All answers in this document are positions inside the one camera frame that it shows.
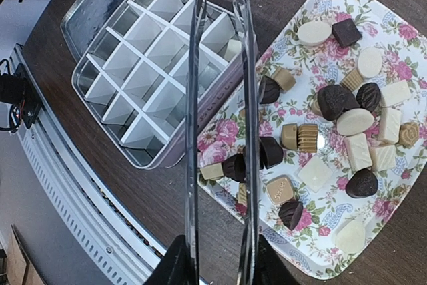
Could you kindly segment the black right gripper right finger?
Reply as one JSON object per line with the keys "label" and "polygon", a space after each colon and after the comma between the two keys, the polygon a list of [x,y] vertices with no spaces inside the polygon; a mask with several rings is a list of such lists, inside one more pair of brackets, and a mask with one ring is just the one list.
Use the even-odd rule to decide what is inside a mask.
{"label": "black right gripper right finger", "polygon": [[238,284],[299,284],[263,235],[258,249],[250,236],[244,234],[238,269]]}

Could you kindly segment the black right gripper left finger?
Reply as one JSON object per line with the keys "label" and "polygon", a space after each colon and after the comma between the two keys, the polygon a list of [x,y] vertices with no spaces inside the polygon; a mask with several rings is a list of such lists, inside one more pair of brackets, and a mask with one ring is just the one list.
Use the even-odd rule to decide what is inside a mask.
{"label": "black right gripper left finger", "polygon": [[180,234],[144,284],[199,284],[199,277],[193,275],[191,262],[186,236]]}

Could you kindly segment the metal tongs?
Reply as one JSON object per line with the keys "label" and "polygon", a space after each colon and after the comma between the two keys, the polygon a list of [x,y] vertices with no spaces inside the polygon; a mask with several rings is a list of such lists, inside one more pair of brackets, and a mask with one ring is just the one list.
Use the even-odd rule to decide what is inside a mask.
{"label": "metal tongs", "polygon": [[[207,13],[213,5],[194,0],[189,32],[186,88],[185,151],[187,178],[185,230],[195,278],[199,277],[198,187],[230,184],[232,173],[220,173],[219,164],[239,154],[245,139],[243,171],[249,193],[244,234],[258,249],[258,174],[260,170],[258,80],[256,40],[250,0],[233,0],[232,13],[222,11],[214,19]],[[224,59],[230,39],[241,41],[242,50],[231,62]],[[211,182],[201,172],[207,166],[219,173]]]}

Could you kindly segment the pink tin box with dividers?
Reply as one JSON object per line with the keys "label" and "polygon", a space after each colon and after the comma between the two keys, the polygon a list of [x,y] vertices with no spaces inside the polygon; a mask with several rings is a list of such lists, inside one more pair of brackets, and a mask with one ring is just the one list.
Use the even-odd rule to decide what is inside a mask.
{"label": "pink tin box with dividers", "polygon": [[197,0],[124,0],[73,71],[86,108],[131,165],[185,153],[191,20]]}

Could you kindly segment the pink bunny tin lid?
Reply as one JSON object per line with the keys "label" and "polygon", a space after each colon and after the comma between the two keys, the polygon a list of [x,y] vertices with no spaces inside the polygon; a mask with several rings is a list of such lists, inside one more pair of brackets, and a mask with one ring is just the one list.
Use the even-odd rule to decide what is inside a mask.
{"label": "pink bunny tin lid", "polygon": [[99,30],[124,0],[76,0],[62,19],[61,31],[75,61],[79,61]]}

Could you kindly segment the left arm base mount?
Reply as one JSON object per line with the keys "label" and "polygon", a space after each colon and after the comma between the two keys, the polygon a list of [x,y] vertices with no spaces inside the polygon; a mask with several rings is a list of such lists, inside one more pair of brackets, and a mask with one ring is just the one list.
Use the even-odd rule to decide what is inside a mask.
{"label": "left arm base mount", "polygon": [[41,98],[30,79],[30,73],[22,63],[14,73],[8,59],[2,59],[5,73],[1,73],[1,103],[10,105],[9,126],[1,131],[15,133],[22,124],[29,129],[36,121],[41,109]]}

